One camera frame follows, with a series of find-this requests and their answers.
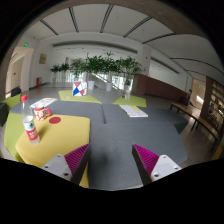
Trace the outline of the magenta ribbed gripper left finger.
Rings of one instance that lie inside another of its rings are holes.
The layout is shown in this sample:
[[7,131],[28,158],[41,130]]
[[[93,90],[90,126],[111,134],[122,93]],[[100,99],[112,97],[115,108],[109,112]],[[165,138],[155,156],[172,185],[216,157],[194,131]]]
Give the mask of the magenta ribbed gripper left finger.
[[42,169],[79,185],[90,154],[90,144],[85,144],[66,155],[56,154],[42,166]]

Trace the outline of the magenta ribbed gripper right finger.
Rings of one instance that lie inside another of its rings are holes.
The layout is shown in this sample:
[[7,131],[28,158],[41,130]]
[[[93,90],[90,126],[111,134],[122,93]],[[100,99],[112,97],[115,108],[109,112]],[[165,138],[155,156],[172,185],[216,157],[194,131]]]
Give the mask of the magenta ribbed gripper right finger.
[[143,185],[148,185],[151,182],[181,170],[181,167],[167,155],[158,156],[137,144],[132,145],[132,155]]

